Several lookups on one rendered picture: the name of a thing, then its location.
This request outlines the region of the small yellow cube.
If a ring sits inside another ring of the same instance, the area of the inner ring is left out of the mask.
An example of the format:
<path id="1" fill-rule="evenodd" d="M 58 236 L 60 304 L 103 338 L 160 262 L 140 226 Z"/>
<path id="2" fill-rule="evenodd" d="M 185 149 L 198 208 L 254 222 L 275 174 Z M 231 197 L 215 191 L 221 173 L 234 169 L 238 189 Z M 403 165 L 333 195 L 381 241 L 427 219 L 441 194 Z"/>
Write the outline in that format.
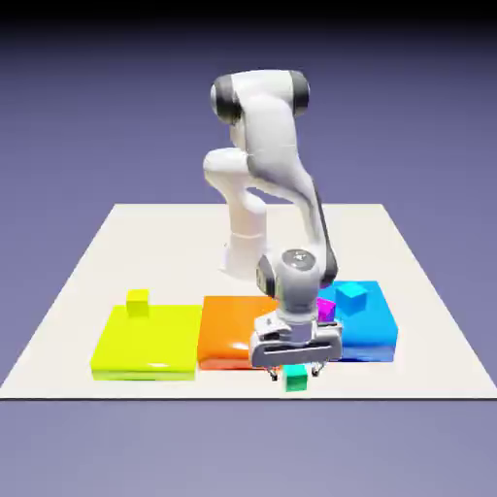
<path id="1" fill-rule="evenodd" d="M 147 289 L 130 289 L 126 295 L 126 311 L 130 317 L 149 315 L 149 291 Z"/>

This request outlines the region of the large orange box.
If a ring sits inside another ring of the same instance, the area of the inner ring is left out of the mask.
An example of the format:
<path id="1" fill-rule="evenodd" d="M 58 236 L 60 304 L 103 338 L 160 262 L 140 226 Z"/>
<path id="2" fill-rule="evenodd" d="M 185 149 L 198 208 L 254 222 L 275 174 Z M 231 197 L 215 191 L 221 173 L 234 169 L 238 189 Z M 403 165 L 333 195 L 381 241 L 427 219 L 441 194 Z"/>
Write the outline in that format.
<path id="1" fill-rule="evenodd" d="M 274 311 L 267 296 L 204 297 L 197 347 L 201 370 L 252 370 L 249 341 L 254 320 Z"/>

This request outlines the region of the large blue box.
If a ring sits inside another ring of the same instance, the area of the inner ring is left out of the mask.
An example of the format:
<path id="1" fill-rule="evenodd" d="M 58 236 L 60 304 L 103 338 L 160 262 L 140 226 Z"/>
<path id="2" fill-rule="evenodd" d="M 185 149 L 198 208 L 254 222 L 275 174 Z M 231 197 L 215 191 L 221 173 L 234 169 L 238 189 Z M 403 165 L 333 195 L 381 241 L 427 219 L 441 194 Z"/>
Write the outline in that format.
<path id="1" fill-rule="evenodd" d="M 364 311 L 346 315 L 336 304 L 336 288 L 345 282 L 358 282 L 368 292 Z M 343 324 L 342 362 L 392 362 L 398 326 L 377 281 L 334 281 L 318 296 L 336 304 L 335 319 Z"/>

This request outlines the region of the large yellow box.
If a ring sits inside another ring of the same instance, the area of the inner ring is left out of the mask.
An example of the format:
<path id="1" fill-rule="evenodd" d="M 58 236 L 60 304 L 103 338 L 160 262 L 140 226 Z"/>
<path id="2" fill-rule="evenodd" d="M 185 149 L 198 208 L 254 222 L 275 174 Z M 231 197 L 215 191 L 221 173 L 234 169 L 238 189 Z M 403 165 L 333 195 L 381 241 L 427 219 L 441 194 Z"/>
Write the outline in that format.
<path id="1" fill-rule="evenodd" d="M 96 381 L 192 381 L 200 305 L 151 305 L 133 315 L 117 305 L 90 360 Z"/>

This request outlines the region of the small magenta cube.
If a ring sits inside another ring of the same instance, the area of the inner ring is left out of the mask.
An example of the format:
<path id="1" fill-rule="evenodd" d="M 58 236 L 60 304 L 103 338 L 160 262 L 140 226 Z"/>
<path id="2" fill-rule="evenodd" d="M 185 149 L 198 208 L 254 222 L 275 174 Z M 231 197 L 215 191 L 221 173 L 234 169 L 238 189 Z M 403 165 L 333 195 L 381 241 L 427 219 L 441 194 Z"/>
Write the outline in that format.
<path id="1" fill-rule="evenodd" d="M 333 322 L 335 319 L 336 304 L 328 299 L 318 297 L 316 299 L 319 322 Z"/>

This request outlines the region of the small blue cube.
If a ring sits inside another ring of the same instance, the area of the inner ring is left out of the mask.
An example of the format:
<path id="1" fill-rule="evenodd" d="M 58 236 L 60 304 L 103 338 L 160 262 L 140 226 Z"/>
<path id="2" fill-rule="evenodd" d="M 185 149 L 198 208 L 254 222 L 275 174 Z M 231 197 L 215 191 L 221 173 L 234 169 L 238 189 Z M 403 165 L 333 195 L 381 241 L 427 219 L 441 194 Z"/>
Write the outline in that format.
<path id="1" fill-rule="evenodd" d="M 346 315 L 354 315 L 365 310 L 368 300 L 367 289 L 358 282 L 345 282 L 335 291 L 338 309 Z"/>

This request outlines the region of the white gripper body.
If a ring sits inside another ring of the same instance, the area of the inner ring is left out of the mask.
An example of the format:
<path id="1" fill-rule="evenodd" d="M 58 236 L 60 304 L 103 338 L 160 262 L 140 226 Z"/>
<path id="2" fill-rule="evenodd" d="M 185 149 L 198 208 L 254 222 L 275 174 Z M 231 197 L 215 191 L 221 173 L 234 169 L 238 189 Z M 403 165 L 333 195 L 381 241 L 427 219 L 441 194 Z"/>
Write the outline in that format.
<path id="1" fill-rule="evenodd" d="M 289 324 L 266 319 L 250 338 L 250 363 L 253 367 L 270 369 L 337 361 L 343 355 L 342 332 L 339 321 Z"/>

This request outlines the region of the small green cube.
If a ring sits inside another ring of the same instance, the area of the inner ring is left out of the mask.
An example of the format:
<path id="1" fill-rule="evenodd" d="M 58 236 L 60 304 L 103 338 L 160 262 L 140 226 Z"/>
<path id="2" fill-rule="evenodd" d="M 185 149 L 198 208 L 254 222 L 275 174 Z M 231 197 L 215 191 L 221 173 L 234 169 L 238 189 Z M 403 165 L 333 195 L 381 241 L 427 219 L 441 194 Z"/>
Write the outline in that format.
<path id="1" fill-rule="evenodd" d="M 283 384 L 286 392 L 305 391 L 308 384 L 308 372 L 305 364 L 282 366 Z"/>

